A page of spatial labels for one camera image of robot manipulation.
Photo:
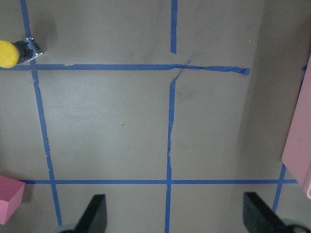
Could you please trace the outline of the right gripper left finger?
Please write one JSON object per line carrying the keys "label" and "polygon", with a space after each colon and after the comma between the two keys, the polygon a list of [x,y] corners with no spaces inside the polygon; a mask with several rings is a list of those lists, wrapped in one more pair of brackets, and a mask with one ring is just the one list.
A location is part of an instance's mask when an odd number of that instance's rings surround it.
{"label": "right gripper left finger", "polygon": [[105,194],[97,194],[92,197],[73,232],[104,233],[106,228],[107,208]]}

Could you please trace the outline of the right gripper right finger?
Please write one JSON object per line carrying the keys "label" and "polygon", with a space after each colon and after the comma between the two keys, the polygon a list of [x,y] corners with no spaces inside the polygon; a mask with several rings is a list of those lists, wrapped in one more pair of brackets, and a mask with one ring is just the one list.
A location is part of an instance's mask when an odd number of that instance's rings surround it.
{"label": "right gripper right finger", "polygon": [[249,233],[301,232],[300,225],[286,225],[255,192],[243,194],[242,217]]}

